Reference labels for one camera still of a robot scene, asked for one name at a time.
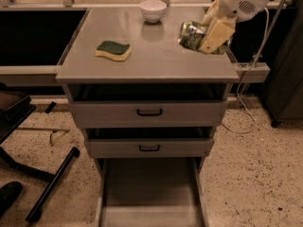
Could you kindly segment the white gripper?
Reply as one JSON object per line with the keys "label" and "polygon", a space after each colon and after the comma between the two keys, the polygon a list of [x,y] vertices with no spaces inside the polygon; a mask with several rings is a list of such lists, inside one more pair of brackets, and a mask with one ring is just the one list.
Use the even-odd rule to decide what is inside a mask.
{"label": "white gripper", "polygon": [[[206,54],[214,52],[234,34],[236,21],[252,19],[267,3],[268,0],[214,0],[201,21],[203,26],[210,25],[199,50]],[[218,7],[222,18],[215,17]]]}

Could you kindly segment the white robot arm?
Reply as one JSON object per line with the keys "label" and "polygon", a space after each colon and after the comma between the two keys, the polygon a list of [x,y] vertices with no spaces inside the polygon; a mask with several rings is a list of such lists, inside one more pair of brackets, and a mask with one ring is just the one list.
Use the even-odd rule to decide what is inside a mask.
{"label": "white robot arm", "polygon": [[214,0],[201,24],[207,26],[199,47],[201,52],[213,53],[236,31],[236,23],[245,22],[264,10],[269,0]]}

